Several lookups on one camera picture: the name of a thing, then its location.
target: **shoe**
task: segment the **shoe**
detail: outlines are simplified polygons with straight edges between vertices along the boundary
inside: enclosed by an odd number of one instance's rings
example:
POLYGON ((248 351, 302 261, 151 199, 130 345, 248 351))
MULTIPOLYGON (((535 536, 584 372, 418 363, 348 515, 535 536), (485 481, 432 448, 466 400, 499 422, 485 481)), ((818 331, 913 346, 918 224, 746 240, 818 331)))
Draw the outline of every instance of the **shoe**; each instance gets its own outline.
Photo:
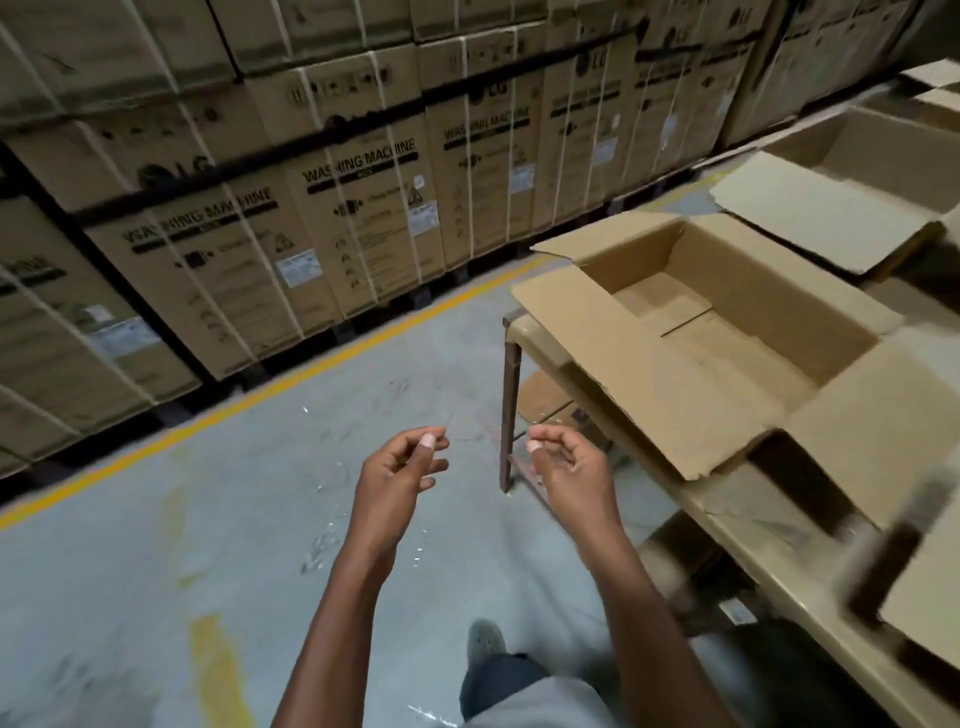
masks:
POLYGON ((467 632, 467 665, 472 667, 486 662, 493 655, 507 652, 500 628, 489 619, 477 619, 467 632))

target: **table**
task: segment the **table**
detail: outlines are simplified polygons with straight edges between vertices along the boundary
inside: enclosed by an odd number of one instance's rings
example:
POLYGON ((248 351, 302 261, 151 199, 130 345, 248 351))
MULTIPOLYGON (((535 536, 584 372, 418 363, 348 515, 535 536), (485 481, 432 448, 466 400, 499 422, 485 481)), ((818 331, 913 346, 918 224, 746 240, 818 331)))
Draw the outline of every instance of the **table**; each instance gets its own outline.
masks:
POLYGON ((529 314, 504 319, 500 487, 511 487, 520 360, 527 354, 624 452, 724 548, 787 619, 797 622, 899 725, 960 727, 960 713, 898 663, 905 640, 890 628, 849 619, 844 585, 862 570, 877 539, 862 517, 827 533, 755 463, 684 482, 642 433, 529 314))

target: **open cardboard box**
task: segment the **open cardboard box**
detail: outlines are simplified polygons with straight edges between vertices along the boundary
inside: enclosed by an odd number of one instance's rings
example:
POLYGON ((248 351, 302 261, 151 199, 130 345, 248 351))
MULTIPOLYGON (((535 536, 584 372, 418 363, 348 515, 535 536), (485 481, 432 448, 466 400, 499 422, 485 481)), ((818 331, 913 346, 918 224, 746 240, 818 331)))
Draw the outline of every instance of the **open cardboard box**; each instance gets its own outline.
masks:
POLYGON ((960 239, 960 135, 848 109, 764 146, 712 194, 846 278, 880 280, 944 228, 960 239))
POLYGON ((784 430, 877 523, 960 439, 902 318, 727 215, 624 212, 534 250, 516 298, 686 480, 784 430))

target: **pants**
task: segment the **pants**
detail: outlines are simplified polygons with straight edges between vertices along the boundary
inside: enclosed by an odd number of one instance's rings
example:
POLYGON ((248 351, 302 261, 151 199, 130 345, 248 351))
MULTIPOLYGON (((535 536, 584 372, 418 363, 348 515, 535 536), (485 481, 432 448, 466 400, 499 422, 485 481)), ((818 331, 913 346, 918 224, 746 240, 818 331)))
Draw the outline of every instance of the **pants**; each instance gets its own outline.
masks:
POLYGON ((527 655, 492 655, 467 670, 460 688, 460 712, 470 720, 549 675, 527 655))

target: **box flap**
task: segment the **box flap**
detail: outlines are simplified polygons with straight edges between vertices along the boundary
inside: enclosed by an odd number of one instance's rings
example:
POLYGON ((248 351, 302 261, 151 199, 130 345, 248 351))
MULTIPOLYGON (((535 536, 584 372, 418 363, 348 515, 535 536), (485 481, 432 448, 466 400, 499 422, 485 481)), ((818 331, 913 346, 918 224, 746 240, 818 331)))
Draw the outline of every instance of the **box flap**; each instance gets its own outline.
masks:
POLYGON ((880 528, 916 478, 960 440, 960 395, 907 351, 881 342, 784 428, 880 528))
POLYGON ((830 263, 863 274, 931 216, 757 152, 712 189, 717 204, 830 263))
POLYGON ((763 423, 579 268, 514 296, 687 480, 709 474, 776 423, 763 423))
POLYGON ((960 83, 960 63, 951 59, 940 59, 933 63, 907 68, 900 74, 931 88, 940 88, 945 85, 960 83))
POLYGON ((536 253, 565 257, 583 263, 596 255, 632 242, 660 228, 672 225, 680 215, 667 212, 629 210, 544 240, 531 248, 536 253))
POLYGON ((840 311, 869 332, 882 336, 903 323, 899 313, 890 310, 838 277, 794 255, 765 235, 731 218, 730 215, 695 215, 690 222, 724 240, 728 245, 789 279, 803 291, 840 311))

